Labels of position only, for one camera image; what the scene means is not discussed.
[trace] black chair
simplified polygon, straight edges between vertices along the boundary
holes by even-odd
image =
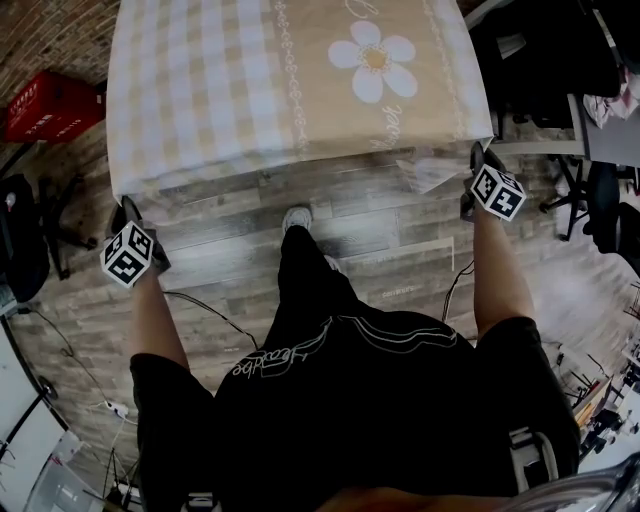
[[[616,253],[631,265],[640,276],[640,211],[627,203],[620,203],[620,185],[618,180],[626,178],[619,174],[614,164],[593,162],[589,177],[582,181],[582,162],[578,162],[577,179],[569,172],[566,162],[559,157],[560,168],[569,183],[569,194],[558,201],[540,205],[540,210],[547,213],[562,205],[571,204],[571,216],[567,235],[560,239],[568,241],[575,223],[585,216],[589,222],[583,232],[591,235],[593,242],[602,254]]]
[[[9,286],[18,302],[33,298],[46,281],[49,252],[58,278],[69,277],[69,269],[61,267],[58,240],[88,250],[96,247],[96,240],[83,242],[59,224],[79,181],[80,178],[73,178],[57,201],[47,195],[47,180],[41,181],[40,204],[34,202],[31,186],[23,175],[0,181],[0,282]]]
[[[583,231],[593,236],[602,254],[616,253],[640,276],[640,211],[620,203],[616,166],[594,162],[587,180],[589,222]]]
[[[587,192],[586,192],[586,183],[582,181],[582,160],[579,160],[576,163],[578,170],[576,174],[576,179],[573,178],[573,175],[569,171],[569,167],[567,166],[567,162],[562,156],[551,156],[550,160],[557,160],[560,164],[560,169],[562,170],[562,174],[567,180],[567,184],[569,185],[569,193],[558,199],[553,203],[542,203],[540,204],[540,211],[542,213],[549,213],[556,208],[560,208],[566,204],[571,205],[571,214],[569,216],[569,228],[567,229],[566,235],[559,235],[558,238],[563,242],[568,242],[571,240],[571,233],[573,232],[573,226],[580,219],[588,215],[585,212],[585,202],[587,201]]]

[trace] red plastic box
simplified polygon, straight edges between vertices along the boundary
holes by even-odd
[[[104,103],[89,84],[42,71],[9,104],[6,140],[69,142],[104,119]]]

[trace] wooden floor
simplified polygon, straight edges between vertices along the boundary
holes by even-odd
[[[229,315],[261,343],[278,305],[282,216],[293,205],[309,204],[314,237],[339,259],[362,300],[383,310],[440,317],[455,274],[472,257],[472,225],[458,219],[467,176],[417,195],[396,158],[302,163],[170,190],[155,202],[140,203],[146,218],[155,221],[173,264],[163,276],[164,286]],[[555,238],[556,218],[538,210],[539,202],[555,193],[549,162],[520,158],[505,163],[529,192],[507,229],[533,290],[545,348],[552,361],[560,343],[588,351],[613,371],[631,327],[631,317],[622,310],[631,300],[634,275],[616,256],[598,254],[580,230],[571,243]],[[103,240],[114,205],[104,124],[70,145],[34,151],[15,171],[25,172],[32,184],[38,176],[51,176],[60,188],[74,173],[83,175],[85,183],[63,220]],[[102,274],[98,250],[65,247],[64,257],[71,278],[60,282],[52,272],[35,307],[57,324],[107,396],[131,408],[135,421],[125,348],[128,292]],[[475,335],[472,279],[461,280],[449,315],[452,326],[470,337]],[[250,342],[200,308],[179,299],[169,302],[194,374],[215,392],[226,371],[251,350]],[[35,315],[14,316],[10,323],[34,371],[56,385],[57,409],[87,443],[73,468],[100,491],[120,421],[103,408],[90,409],[101,394],[74,361],[60,354],[62,340],[48,325]],[[569,369],[563,363],[562,372]],[[135,426],[122,426],[115,447],[129,468],[137,458]]]

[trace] foot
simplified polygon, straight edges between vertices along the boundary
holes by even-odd
[[[345,273],[340,268],[340,264],[335,259],[327,254],[324,255],[324,259],[327,260],[327,263],[331,267],[331,270],[335,270],[336,272],[340,272],[342,275],[345,275]]]
[[[282,220],[282,234],[286,234],[291,226],[302,226],[309,231],[311,229],[311,210],[304,206],[294,206],[289,208]]]

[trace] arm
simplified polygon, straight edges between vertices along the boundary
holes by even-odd
[[[133,325],[129,348],[131,355],[162,356],[189,370],[187,356],[153,267],[133,287]]]
[[[533,318],[531,293],[500,219],[481,206],[475,210],[473,256],[478,340],[502,320]]]

